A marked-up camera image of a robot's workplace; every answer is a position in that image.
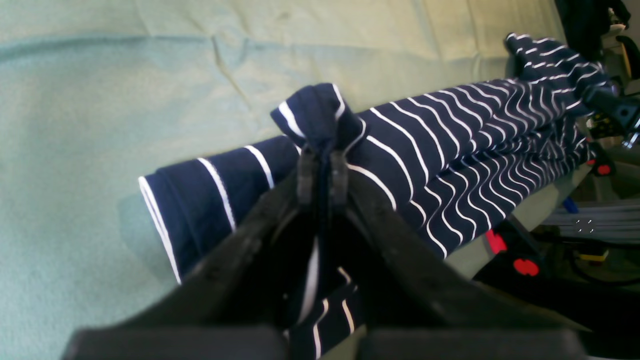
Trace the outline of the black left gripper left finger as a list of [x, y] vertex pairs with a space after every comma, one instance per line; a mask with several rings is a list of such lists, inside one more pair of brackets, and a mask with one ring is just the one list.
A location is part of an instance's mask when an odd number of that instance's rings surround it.
[[78, 330], [64, 360], [288, 360], [278, 307], [311, 244], [282, 233], [316, 196], [318, 159], [305, 147], [295, 170], [186, 281], [117, 325]]

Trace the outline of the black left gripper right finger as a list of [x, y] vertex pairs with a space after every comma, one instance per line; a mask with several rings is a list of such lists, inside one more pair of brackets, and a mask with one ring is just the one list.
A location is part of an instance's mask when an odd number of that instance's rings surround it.
[[358, 360], [585, 360], [578, 334], [444, 264], [345, 155], [330, 154], [330, 255], [359, 287]]

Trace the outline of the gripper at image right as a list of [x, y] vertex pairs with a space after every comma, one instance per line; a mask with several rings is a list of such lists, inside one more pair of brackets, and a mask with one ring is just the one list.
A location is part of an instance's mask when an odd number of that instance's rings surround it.
[[633, 148], [640, 137], [640, 105], [638, 98], [616, 96], [610, 89], [590, 86], [583, 103], [595, 111], [590, 119], [593, 139], [622, 137], [622, 146]]

